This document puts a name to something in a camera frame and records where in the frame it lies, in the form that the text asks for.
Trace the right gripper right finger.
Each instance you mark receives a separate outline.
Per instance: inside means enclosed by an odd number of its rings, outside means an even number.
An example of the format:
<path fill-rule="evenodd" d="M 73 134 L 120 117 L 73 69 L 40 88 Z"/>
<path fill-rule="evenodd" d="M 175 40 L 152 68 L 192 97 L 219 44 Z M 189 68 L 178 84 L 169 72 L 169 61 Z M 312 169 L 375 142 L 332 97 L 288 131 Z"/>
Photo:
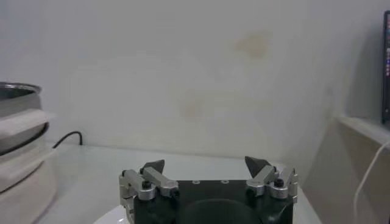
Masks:
<path fill-rule="evenodd" d="M 285 167 L 279 171 L 267 160 L 250 156 L 245 157 L 245 163 L 252 177 L 246 181 L 246 186 L 254 197 L 260 197 L 267 192 L 278 200 L 297 200 L 298 174 L 295 168 Z"/>

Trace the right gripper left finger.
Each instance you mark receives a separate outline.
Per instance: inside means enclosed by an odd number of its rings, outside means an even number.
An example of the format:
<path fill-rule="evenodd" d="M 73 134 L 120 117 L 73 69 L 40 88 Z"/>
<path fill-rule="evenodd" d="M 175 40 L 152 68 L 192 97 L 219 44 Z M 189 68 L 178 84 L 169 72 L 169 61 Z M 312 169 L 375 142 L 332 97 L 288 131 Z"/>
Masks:
<path fill-rule="evenodd" d="M 157 196 L 172 200 L 179 198 L 179 183 L 163 175 L 163 159 L 146 163 L 139 172 L 123 170 L 119 175 L 120 205 L 127 213 L 133 212 L 133 201 L 152 201 Z"/>

